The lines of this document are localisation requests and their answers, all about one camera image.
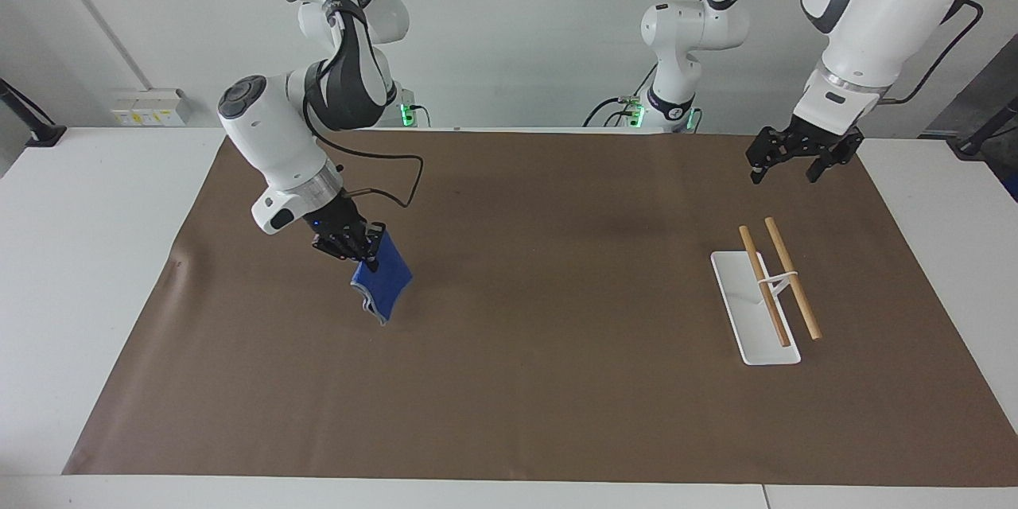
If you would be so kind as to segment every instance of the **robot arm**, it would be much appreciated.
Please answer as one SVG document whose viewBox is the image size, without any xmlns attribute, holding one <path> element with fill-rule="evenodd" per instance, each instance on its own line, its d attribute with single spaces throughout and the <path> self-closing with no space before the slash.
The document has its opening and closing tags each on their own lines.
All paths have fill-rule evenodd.
<svg viewBox="0 0 1018 509">
<path fill-rule="evenodd" d="M 647 9 L 640 32 L 658 55 L 654 81 L 640 93 L 644 125 L 678 131 L 701 75 L 700 63 L 690 52 L 741 46 L 749 32 L 749 15 L 738 0 L 665 2 Z"/>
<path fill-rule="evenodd" d="M 806 17 L 830 42 L 789 127 L 764 128 L 746 151 L 753 182 L 789 158 L 817 157 L 807 171 L 810 182 L 851 161 L 863 138 L 859 118 L 958 6 L 959 0 L 802 0 Z"/>
<path fill-rule="evenodd" d="M 370 127 L 394 103 L 401 89 L 385 55 L 372 45 L 371 31 L 402 38 L 406 11 L 397 0 L 290 1 L 304 2 L 299 17 L 309 38 L 326 38 L 317 32 L 324 24 L 333 56 L 272 78 L 241 78 L 222 96 L 220 120 L 241 155 L 265 175 L 269 188 L 251 208 L 263 231 L 275 234 L 303 219 L 317 233 L 316 248 L 362 260 L 375 270 L 384 226 L 369 225 L 359 215 L 309 128 Z M 370 11 L 376 2 L 381 9 Z"/>
</svg>

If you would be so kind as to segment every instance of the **white stand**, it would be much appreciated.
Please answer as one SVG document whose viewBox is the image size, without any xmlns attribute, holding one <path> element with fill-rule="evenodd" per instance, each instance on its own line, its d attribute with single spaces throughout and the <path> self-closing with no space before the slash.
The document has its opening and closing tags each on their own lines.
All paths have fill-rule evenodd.
<svg viewBox="0 0 1018 509">
<path fill-rule="evenodd" d="M 742 361 L 746 365 L 797 364 L 802 360 L 799 346 L 796 345 L 795 336 L 792 336 L 792 331 L 788 328 L 785 309 L 778 300 L 779 292 L 787 287 L 788 279 L 794 273 L 771 277 L 767 265 L 764 264 L 764 258 L 759 252 L 756 252 L 756 257 L 759 259 L 760 267 L 764 267 L 765 276 L 768 277 L 761 282 L 768 283 L 771 292 L 774 292 L 778 315 L 781 316 L 781 324 L 788 333 L 791 345 L 782 347 L 778 340 L 774 323 L 771 322 L 771 314 L 768 313 L 764 302 L 759 284 L 753 275 L 746 251 L 713 252 L 711 263 L 714 265 L 714 274 L 718 278 L 721 296 L 725 300 L 725 308 L 728 309 L 728 318 L 732 323 L 732 331 L 735 333 Z"/>
</svg>

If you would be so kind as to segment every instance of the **electrical outlet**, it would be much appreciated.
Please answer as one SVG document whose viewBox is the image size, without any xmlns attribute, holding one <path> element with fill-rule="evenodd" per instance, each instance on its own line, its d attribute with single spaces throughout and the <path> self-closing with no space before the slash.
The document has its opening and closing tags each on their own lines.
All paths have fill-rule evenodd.
<svg viewBox="0 0 1018 509">
<path fill-rule="evenodd" d="M 117 93 L 112 111 L 120 125 L 167 125 L 183 127 L 190 108 L 178 89 L 150 89 L 149 92 Z"/>
</svg>

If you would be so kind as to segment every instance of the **brown paper mat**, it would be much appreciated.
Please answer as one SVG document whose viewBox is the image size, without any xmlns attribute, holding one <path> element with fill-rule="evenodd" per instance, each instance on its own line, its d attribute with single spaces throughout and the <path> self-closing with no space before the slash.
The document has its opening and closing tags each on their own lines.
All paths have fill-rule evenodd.
<svg viewBox="0 0 1018 509">
<path fill-rule="evenodd" d="M 749 183 L 740 136 L 353 132 L 428 158 L 385 220 L 415 280 L 275 237 L 216 158 L 66 473 L 1018 486 L 1018 440 L 858 162 Z M 349 160 L 405 193 L 414 165 Z M 710 263 L 775 216 L 826 338 L 742 364 Z"/>
</svg>

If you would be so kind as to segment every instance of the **chopstick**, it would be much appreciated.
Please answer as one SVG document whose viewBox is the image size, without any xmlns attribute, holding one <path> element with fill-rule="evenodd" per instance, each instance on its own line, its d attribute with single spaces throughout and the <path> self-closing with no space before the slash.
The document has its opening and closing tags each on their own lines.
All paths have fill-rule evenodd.
<svg viewBox="0 0 1018 509">
<path fill-rule="evenodd" d="M 764 276 L 764 267 L 760 267 L 760 260 L 756 257 L 756 244 L 753 243 L 752 234 L 749 234 L 749 227 L 745 225 L 739 227 L 739 234 L 742 234 L 742 244 L 745 245 L 746 252 L 749 256 L 749 264 L 753 268 L 753 274 L 756 275 L 760 294 L 764 295 L 764 302 L 767 303 L 768 313 L 771 314 L 771 322 L 774 323 L 774 330 L 778 332 L 778 340 L 781 341 L 783 348 L 788 348 L 792 345 L 792 342 L 788 339 L 788 333 L 785 332 L 785 327 L 781 322 L 781 315 L 778 314 L 778 305 L 774 301 L 774 292 L 771 292 L 771 285 L 767 282 L 761 282 L 767 277 Z"/>
<path fill-rule="evenodd" d="M 767 223 L 767 230 L 771 233 L 771 240 L 774 241 L 775 248 L 778 248 L 778 257 L 781 259 L 781 265 L 785 267 L 786 273 L 794 273 L 795 267 L 792 265 L 792 256 L 789 254 L 785 240 L 782 239 L 781 232 L 778 231 L 778 223 L 775 222 L 774 216 L 768 216 L 767 219 L 764 219 L 764 223 Z M 799 275 L 796 274 L 789 277 L 789 284 L 792 287 L 792 292 L 795 294 L 795 301 L 799 305 L 799 310 L 802 313 L 802 320 L 806 322 L 806 328 L 809 329 L 809 335 L 814 340 L 824 338 L 824 333 L 821 332 L 821 327 L 816 324 L 816 317 L 813 316 L 813 308 L 809 305 L 809 300 L 806 299 L 806 291 L 802 288 L 802 281 L 799 280 Z"/>
</svg>

